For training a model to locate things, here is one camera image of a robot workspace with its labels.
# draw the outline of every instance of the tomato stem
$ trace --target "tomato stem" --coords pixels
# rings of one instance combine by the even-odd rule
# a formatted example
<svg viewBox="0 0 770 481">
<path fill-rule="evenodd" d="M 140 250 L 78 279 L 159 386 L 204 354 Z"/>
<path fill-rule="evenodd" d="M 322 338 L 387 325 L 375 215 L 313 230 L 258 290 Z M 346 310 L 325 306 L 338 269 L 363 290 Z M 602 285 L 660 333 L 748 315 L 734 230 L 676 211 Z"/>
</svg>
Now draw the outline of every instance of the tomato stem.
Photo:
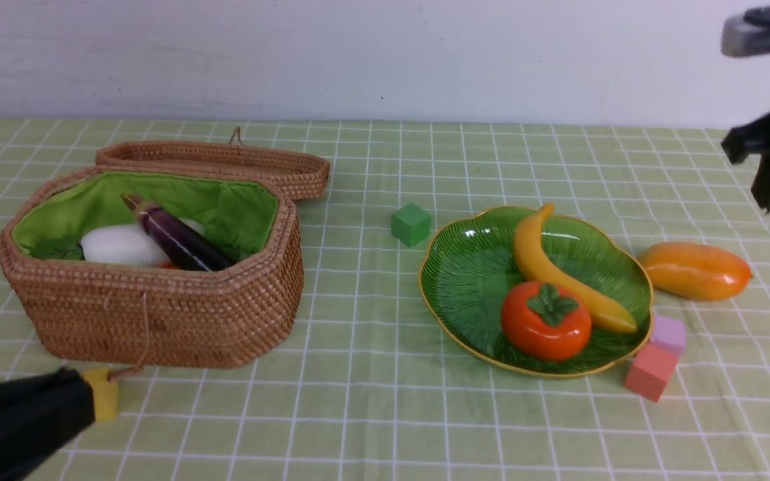
<svg viewBox="0 0 770 481">
<path fill-rule="evenodd" d="M 560 295 L 551 283 L 541 284 L 539 293 L 528 299 L 528 309 L 534 311 L 546 325 L 557 327 L 578 308 L 578 302 L 571 297 Z"/>
</svg>

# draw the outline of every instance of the toy block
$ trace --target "toy block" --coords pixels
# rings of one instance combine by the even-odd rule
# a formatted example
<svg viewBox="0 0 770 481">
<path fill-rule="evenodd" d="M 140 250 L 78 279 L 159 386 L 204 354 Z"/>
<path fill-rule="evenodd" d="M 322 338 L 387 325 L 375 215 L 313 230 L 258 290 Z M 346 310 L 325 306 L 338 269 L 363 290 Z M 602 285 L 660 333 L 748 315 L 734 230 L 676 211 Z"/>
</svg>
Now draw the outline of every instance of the toy block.
<svg viewBox="0 0 770 481">
<path fill-rule="evenodd" d="M 115 420 L 120 404 L 120 386 L 109 380 L 107 367 L 83 372 L 82 378 L 91 386 L 94 396 L 94 419 L 98 423 Z"/>
<path fill-rule="evenodd" d="M 676 371 L 679 358 L 676 354 L 647 343 L 635 356 L 635 361 L 626 375 L 626 387 L 652 402 L 658 402 L 667 383 Z"/>
<path fill-rule="evenodd" d="M 391 235 L 413 247 L 430 235 L 432 216 L 415 203 L 404 205 L 391 214 Z"/>
<path fill-rule="evenodd" d="M 678 319 L 655 316 L 650 342 L 681 358 L 685 352 L 685 325 Z"/>
</svg>

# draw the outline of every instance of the white wall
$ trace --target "white wall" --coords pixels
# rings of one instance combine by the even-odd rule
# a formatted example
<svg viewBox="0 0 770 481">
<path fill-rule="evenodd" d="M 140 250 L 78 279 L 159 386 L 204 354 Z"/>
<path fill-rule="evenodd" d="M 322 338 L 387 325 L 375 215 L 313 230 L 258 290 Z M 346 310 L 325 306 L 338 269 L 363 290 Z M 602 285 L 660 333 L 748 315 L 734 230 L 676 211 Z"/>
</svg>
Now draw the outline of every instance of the white wall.
<svg viewBox="0 0 770 481">
<path fill-rule="evenodd" d="M 0 116 L 728 127 L 752 0 L 0 0 Z"/>
</svg>

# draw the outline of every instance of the woven basket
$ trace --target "woven basket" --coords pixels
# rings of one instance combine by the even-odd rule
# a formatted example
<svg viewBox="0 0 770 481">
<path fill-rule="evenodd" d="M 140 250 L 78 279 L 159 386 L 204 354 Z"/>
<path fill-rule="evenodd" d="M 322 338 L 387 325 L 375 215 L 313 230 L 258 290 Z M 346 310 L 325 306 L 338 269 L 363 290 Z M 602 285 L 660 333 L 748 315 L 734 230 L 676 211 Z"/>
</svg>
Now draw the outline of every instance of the woven basket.
<svg viewBox="0 0 770 481">
<path fill-rule="evenodd" d="M 152 166 L 95 166 L 47 182 L 0 234 L 0 265 L 37 331 L 62 359 L 195 368 L 235 368 L 284 341 L 302 296 L 296 207 L 286 190 L 241 173 L 278 200 L 263 250 L 218 272 L 172 271 L 37 259 L 12 232 L 44 200 L 109 171 L 168 174 Z M 195 173 L 175 173 L 196 177 Z"/>
<path fill-rule="evenodd" d="M 323 194 L 331 165 L 319 156 L 256 146 L 186 140 L 122 142 L 97 151 L 97 165 L 149 166 L 165 171 L 226 174 L 271 182 L 290 200 Z"/>
</svg>

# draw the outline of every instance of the yellow cube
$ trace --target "yellow cube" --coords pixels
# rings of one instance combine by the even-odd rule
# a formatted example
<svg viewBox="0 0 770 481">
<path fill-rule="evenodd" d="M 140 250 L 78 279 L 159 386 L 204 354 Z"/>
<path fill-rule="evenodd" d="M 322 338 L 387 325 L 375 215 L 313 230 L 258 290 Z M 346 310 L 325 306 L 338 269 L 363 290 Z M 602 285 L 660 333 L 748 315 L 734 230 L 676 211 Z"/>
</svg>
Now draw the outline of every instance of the yellow cube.
<svg viewBox="0 0 770 481">
<path fill-rule="evenodd" d="M 98 423 L 117 418 L 120 386 L 109 382 L 111 369 L 105 367 L 83 372 L 82 378 L 94 391 L 94 417 Z"/>
</svg>

